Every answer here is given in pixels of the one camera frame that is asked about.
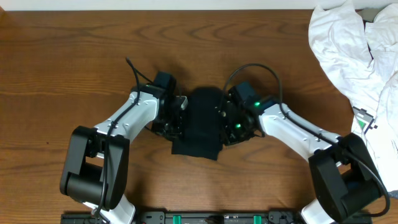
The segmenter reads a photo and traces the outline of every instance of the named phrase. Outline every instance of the white wall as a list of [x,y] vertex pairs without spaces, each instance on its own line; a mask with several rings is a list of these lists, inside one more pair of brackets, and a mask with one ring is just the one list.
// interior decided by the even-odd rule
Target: white wall
[[[24,10],[215,10],[215,9],[324,9],[346,0],[0,0],[5,11]],[[398,0],[353,0],[357,9],[384,7]]]

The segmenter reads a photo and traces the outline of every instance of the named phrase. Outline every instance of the wooden tabletop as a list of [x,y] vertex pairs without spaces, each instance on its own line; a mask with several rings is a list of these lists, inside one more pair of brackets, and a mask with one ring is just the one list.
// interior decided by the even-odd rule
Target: wooden tabletop
[[[0,222],[59,223],[87,211],[59,191],[72,131],[113,114],[134,86],[124,58],[149,78],[173,74],[189,94],[222,87],[245,63],[277,71],[297,114],[345,135],[353,112],[308,46],[311,11],[7,12],[0,17]],[[262,95],[269,73],[251,68]],[[171,155],[171,142],[143,130],[131,145],[126,196],[173,211],[301,209],[314,199],[308,164],[280,141],[225,147],[218,161]],[[375,223],[397,223],[397,200]],[[378,212],[384,199],[369,206]]]

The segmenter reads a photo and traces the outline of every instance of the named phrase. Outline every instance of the wooden table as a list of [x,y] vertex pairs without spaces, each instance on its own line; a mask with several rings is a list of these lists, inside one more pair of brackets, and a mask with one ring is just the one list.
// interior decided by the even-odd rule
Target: wooden table
[[[223,86],[240,65],[264,63],[285,102],[329,131],[348,134],[353,113],[308,46],[311,11],[7,12],[0,18],[0,222],[58,223],[87,211],[59,191],[72,131],[113,114],[134,86],[125,56],[148,77],[177,77],[183,93]],[[270,74],[242,72],[266,95]],[[131,145],[128,199],[178,211],[300,209],[314,199],[308,164],[267,137],[225,147],[217,162],[175,156],[143,130]],[[381,210],[384,199],[369,206]],[[398,206],[375,223],[397,223]]]

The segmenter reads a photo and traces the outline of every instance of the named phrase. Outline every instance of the white cloth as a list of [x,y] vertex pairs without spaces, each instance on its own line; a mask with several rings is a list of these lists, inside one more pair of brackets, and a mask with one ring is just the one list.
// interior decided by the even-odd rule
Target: white cloth
[[323,71],[354,108],[352,132],[366,143],[387,190],[398,190],[398,4],[366,30],[351,1],[328,11],[316,7],[308,37]]

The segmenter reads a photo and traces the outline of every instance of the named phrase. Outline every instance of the crumpled white fabric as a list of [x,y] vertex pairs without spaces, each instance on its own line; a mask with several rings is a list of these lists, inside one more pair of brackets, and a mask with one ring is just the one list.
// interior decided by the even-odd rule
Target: crumpled white fabric
[[356,114],[352,132],[366,143],[386,189],[398,190],[398,4],[366,28],[351,1],[328,11],[316,7],[308,37],[330,81],[372,119],[364,124],[363,113]]

